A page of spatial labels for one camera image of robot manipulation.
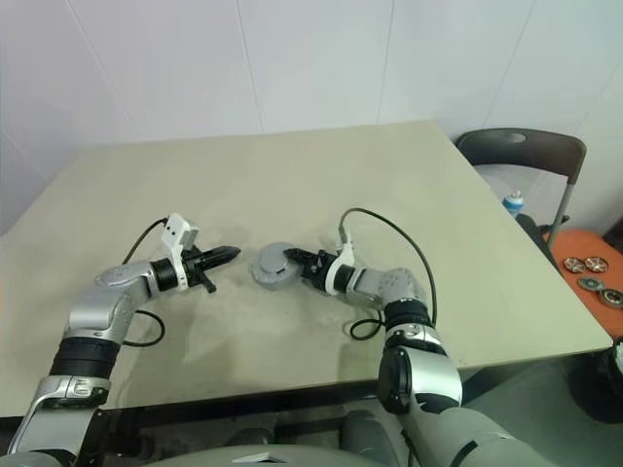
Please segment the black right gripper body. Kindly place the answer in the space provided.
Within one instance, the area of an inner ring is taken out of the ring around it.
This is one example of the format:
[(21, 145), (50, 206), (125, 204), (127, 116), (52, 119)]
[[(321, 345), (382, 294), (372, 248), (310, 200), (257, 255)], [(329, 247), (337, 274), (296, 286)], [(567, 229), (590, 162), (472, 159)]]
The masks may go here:
[(316, 282), (313, 284), (313, 287), (322, 292), (326, 292), (326, 278), (337, 256), (325, 250), (319, 250), (316, 254), (318, 255), (316, 264), (303, 264), (303, 266), (316, 266)]

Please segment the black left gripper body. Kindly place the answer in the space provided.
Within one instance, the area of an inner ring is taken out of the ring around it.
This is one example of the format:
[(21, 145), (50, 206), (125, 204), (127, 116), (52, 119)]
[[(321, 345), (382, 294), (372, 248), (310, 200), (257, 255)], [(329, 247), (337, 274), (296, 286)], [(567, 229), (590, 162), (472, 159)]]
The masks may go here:
[(216, 292), (216, 285), (206, 275), (206, 271), (211, 268), (212, 256), (212, 250), (201, 251), (197, 246), (182, 253), (182, 264), (189, 288), (201, 285), (208, 294)]

